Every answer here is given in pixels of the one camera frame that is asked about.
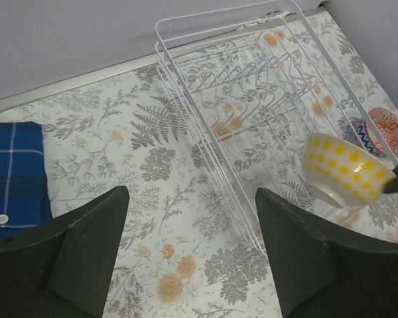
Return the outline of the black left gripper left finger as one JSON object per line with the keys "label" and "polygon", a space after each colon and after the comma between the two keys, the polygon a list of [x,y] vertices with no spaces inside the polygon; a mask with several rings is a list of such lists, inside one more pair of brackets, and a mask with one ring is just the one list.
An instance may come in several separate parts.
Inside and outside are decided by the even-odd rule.
{"label": "black left gripper left finger", "polygon": [[0,317],[101,317],[127,210],[117,186],[0,240]]}

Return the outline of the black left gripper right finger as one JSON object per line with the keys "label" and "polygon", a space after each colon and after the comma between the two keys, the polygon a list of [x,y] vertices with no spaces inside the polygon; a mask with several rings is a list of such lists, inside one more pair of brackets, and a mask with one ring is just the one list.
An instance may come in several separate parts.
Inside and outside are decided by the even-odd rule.
{"label": "black left gripper right finger", "polygon": [[398,244],[345,229],[266,188],[255,195],[283,317],[398,317]]}

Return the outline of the red geometric pattern bowl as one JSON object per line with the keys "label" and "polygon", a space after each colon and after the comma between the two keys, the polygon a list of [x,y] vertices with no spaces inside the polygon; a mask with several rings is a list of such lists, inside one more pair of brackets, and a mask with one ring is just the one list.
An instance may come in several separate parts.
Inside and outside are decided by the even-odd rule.
{"label": "red geometric pattern bowl", "polygon": [[[391,111],[381,107],[371,109],[368,112],[368,115],[376,125],[392,153],[396,158],[398,158],[398,117],[396,117]],[[375,134],[371,131],[370,126],[366,124],[365,127],[371,142],[369,152],[374,156],[381,158],[386,157],[387,153],[384,151]]]}

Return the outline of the yellow dotted bowl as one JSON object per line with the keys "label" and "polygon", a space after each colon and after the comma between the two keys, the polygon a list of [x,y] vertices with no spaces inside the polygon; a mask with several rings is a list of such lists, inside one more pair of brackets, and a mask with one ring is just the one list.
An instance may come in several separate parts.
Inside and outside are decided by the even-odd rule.
{"label": "yellow dotted bowl", "polygon": [[307,136],[302,173],[314,194],[333,207],[363,207],[379,199],[394,172],[366,150],[337,136]]}

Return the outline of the blue zigzag pattern bowl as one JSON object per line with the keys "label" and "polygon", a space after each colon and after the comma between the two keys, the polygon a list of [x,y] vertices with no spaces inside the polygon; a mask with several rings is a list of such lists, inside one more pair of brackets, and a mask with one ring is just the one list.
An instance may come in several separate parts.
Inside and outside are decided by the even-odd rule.
{"label": "blue zigzag pattern bowl", "polygon": [[359,136],[359,139],[361,140],[362,144],[364,145],[364,148],[372,155],[378,157],[378,158],[386,158],[387,155],[384,153],[384,150],[378,149],[376,147],[376,144],[372,139],[370,138],[370,133],[371,129],[369,128],[368,124],[364,119],[359,119],[355,120],[353,122],[353,126]]}

